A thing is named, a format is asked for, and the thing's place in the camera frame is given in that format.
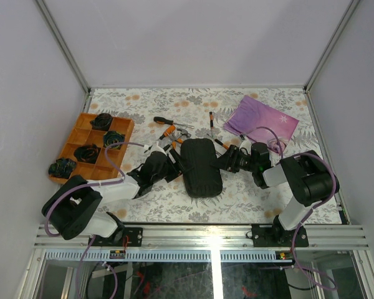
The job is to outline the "black plastic tool case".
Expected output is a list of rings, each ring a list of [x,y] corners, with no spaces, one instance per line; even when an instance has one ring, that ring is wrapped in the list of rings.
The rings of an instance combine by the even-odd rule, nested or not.
[[[181,145],[180,155],[191,169],[183,181],[192,198],[216,197],[223,191],[223,180],[218,168],[211,166],[217,159],[213,142],[207,138],[188,139]]]

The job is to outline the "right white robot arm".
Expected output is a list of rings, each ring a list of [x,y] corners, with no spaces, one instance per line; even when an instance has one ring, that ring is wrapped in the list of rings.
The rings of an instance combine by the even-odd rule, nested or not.
[[[292,198],[283,212],[274,218],[271,229],[273,241],[281,246],[292,241],[294,230],[299,229],[312,211],[329,201],[339,188],[336,175],[315,151],[282,158],[273,166],[266,144],[253,143],[250,154],[232,145],[211,166],[231,173],[241,169],[250,172],[261,189],[283,183],[289,185]]]

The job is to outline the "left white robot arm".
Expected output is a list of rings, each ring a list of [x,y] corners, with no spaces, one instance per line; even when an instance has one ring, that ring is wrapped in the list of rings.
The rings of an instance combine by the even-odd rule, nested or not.
[[[118,245],[125,237],[125,226],[113,213],[99,212],[99,205],[142,197],[158,181],[169,183],[190,169],[187,160],[171,149],[151,152],[143,164],[121,178],[94,181],[72,176],[42,208],[46,234],[65,240],[94,235],[98,243]]]

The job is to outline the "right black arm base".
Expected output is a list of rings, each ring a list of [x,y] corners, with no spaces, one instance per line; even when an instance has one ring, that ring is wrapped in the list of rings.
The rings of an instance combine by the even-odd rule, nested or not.
[[[270,224],[253,224],[251,226],[253,246],[258,248],[292,247],[292,239],[296,229],[284,230],[281,226]],[[306,248],[309,239],[304,227],[296,233],[294,246]]]

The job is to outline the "orange black utility tool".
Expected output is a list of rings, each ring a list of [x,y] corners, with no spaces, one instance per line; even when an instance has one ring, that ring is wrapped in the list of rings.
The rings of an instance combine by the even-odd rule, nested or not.
[[[217,138],[212,137],[210,134],[207,134],[207,136],[212,139],[215,143],[222,146],[224,149],[228,150],[229,146],[225,145],[222,141],[218,140]]]

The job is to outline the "small claw hammer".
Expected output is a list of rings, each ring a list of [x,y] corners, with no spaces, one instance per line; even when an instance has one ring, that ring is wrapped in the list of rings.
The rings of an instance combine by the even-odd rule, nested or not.
[[[173,130],[169,128],[163,133],[163,137],[168,137],[171,140],[170,146],[175,149],[176,146],[181,145],[184,140],[191,138],[191,134],[188,133],[185,129],[177,128]]]

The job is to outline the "purple printed pouch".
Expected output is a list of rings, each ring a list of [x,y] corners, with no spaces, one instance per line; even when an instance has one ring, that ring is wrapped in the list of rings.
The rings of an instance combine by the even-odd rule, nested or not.
[[[298,119],[246,95],[223,128],[253,142],[265,143],[279,154],[285,150],[298,124]]]

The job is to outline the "dark rolled band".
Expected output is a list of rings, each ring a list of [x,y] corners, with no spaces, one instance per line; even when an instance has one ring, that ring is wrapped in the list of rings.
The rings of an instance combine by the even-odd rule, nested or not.
[[[79,146],[74,151],[74,157],[78,162],[90,164],[96,163],[99,154],[100,148],[95,144]]]
[[[93,130],[108,131],[113,117],[109,113],[101,113],[90,121]]]
[[[103,136],[103,147],[107,148],[114,143],[125,141],[125,135],[117,131],[107,131]]]

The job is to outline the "dark rolled band top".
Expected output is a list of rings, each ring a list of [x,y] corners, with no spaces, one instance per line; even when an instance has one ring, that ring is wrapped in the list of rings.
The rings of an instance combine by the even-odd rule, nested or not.
[[[108,131],[113,117],[109,113],[101,113],[90,121],[93,130]]]

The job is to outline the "dark rolled band lower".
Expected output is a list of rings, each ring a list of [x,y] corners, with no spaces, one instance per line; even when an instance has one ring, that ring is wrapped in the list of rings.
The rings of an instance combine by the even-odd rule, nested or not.
[[[100,148],[95,144],[79,146],[74,151],[74,157],[78,162],[90,164],[96,163],[99,154]]]

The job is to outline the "dark rolled band outside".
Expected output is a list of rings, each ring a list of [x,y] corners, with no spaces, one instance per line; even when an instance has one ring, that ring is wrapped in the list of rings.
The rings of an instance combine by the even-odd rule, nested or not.
[[[49,166],[48,174],[55,178],[69,179],[77,163],[69,158],[59,158]]]

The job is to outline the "orange handled pliers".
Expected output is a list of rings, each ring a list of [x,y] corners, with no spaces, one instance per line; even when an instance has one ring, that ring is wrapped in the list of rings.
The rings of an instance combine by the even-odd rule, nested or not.
[[[187,135],[185,133],[172,133],[170,135],[171,139],[171,147],[175,150],[177,146],[181,146],[185,139],[187,139]]]

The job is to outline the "orange handled screwdriver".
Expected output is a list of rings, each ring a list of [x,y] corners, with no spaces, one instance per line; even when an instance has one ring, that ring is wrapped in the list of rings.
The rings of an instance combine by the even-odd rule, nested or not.
[[[174,125],[169,126],[162,135],[158,138],[159,140],[163,140],[166,137],[169,137],[174,131],[176,130],[176,127]]]

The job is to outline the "black handled screwdriver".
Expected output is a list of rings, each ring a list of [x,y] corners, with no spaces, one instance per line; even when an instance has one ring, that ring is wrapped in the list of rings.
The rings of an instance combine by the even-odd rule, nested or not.
[[[155,123],[158,123],[158,124],[161,124],[161,125],[175,125],[175,126],[182,126],[182,127],[185,127],[185,128],[194,128],[194,126],[175,123],[173,120],[169,120],[169,119],[163,118],[161,116],[155,116],[153,118],[153,121]]]

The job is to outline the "aluminium front rail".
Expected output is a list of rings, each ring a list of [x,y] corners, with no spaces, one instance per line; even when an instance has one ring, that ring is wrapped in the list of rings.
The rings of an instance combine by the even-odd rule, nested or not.
[[[95,242],[87,234],[72,240],[48,237],[39,229],[35,248],[50,260],[66,261],[163,261],[207,262],[219,251],[225,262],[290,262],[290,250],[348,252],[368,250],[368,241],[359,225],[306,225],[309,246],[258,248],[253,246],[252,225],[128,225],[142,227],[141,247],[116,247]]]

